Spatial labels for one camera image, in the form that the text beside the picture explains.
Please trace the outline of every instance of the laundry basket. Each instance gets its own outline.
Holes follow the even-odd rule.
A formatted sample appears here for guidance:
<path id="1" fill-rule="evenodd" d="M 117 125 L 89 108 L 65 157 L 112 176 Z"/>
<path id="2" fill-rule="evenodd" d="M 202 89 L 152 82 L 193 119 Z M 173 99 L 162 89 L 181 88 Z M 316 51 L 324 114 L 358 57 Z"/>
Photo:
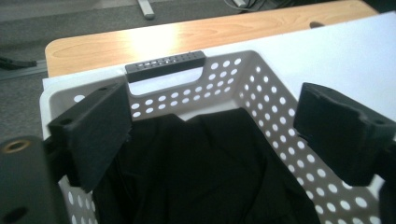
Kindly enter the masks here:
<path id="1" fill-rule="evenodd" d="M 52 85 L 40 99 L 43 127 L 92 91 L 124 81 L 125 76 L 109 75 Z M 164 86 L 160 82 L 166 82 L 166 78 L 150 82 Z M 344 183 L 297 135 L 292 127 L 296 99 L 254 51 L 208 57 L 202 74 L 188 83 L 130 94 L 130 102 L 134 120 L 169 113 L 188 119 L 198 114 L 243 107 L 314 202 L 322 223 L 380 223 L 378 202 L 370 190 L 352 188 Z M 70 187 L 65 177 L 59 184 L 70 223 L 98 223 L 92 194 Z"/>

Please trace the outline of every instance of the gray floor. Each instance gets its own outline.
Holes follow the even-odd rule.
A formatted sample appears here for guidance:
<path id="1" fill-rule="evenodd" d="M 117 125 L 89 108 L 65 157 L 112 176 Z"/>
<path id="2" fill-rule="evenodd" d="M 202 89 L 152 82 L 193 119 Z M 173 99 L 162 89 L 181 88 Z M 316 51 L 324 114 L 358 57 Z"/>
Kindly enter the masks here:
<path id="1" fill-rule="evenodd" d="M 38 11 L 41 8 L 40 4 L 48 1 L 25 0 L 24 2 L 30 2 L 31 9 Z M 125 4 L 127 0 L 108 2 L 115 4 L 116 1 Z M 22 0 L 2 1 L 0 7 L 4 6 L 2 4 L 10 6 L 10 3 L 17 2 L 22 2 Z M 86 2 L 98 4 L 98 2 L 106 1 L 91 0 Z M 143 18 L 135 0 L 131 0 L 128 6 L 121 7 L 111 5 L 111 7 L 91 8 L 77 12 L 67 12 L 66 8 L 57 15 L 46 15 L 48 12 L 43 12 L 45 16 L 35 14 L 29 19 L 12 20 L 8 18 L 8 20 L 0 21 L 0 56 L 14 60 L 42 60 L 45 59 L 44 49 L 48 43 L 62 37 L 239 13 L 238 10 L 227 7 L 223 0 L 158 0 L 152 3 L 152 7 L 156 12 L 156 18 L 153 21 L 146 21 Z M 46 76 L 46 73 L 41 73 L 29 77 L 0 80 L 0 141 L 25 134 L 42 136 L 38 101 L 43 91 L 41 79 Z"/>

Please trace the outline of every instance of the black fabric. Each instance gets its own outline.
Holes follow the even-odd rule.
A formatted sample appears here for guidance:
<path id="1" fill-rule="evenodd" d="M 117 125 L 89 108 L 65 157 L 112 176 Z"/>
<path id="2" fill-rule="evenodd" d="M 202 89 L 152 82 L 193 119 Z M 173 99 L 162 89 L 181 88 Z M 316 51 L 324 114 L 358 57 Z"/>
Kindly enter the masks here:
<path id="1" fill-rule="evenodd" d="M 134 122 L 93 191 L 103 223 L 319 223 L 244 109 Z"/>

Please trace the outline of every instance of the table surface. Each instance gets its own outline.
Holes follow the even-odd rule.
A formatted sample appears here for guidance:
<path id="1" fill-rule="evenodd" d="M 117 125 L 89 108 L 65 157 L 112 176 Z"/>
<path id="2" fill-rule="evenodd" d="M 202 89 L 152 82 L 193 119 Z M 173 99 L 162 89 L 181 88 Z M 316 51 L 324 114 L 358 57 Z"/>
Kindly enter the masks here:
<path id="1" fill-rule="evenodd" d="M 346 0 L 62 38 L 47 45 L 47 66 L 49 77 L 57 77 L 376 14 L 362 1 Z"/>

